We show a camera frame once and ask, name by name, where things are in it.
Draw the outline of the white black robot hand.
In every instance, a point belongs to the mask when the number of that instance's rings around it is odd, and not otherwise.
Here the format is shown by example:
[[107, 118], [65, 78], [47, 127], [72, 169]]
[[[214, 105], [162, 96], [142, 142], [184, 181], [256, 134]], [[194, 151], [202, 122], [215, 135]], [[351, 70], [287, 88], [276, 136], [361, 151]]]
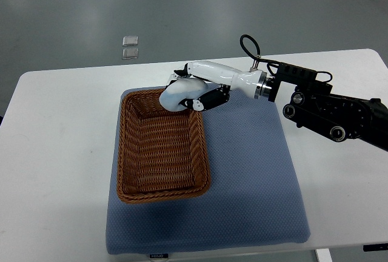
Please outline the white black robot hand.
[[185, 98], [179, 102], [187, 109], [197, 112], [214, 109], [229, 101], [230, 89], [242, 90], [249, 98], [267, 97], [267, 73], [262, 70], [240, 71], [230, 66], [211, 61], [194, 61], [185, 64], [169, 76], [166, 87], [178, 77], [194, 76], [206, 81], [229, 87], [218, 87], [196, 99]]

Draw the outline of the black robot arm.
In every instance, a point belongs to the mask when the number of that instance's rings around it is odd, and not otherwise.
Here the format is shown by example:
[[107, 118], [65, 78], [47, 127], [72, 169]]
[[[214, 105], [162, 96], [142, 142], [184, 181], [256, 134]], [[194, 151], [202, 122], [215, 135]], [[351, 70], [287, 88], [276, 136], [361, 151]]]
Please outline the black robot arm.
[[248, 72], [210, 61], [188, 62], [171, 74], [159, 103], [171, 112], [203, 112], [225, 104], [232, 90], [274, 102], [286, 82], [295, 85], [295, 91], [283, 115], [297, 127], [334, 142], [360, 139], [387, 150], [387, 107], [379, 98], [335, 95], [328, 81], [318, 80], [315, 70], [266, 59], [264, 72], [258, 69], [260, 62], [256, 59]]

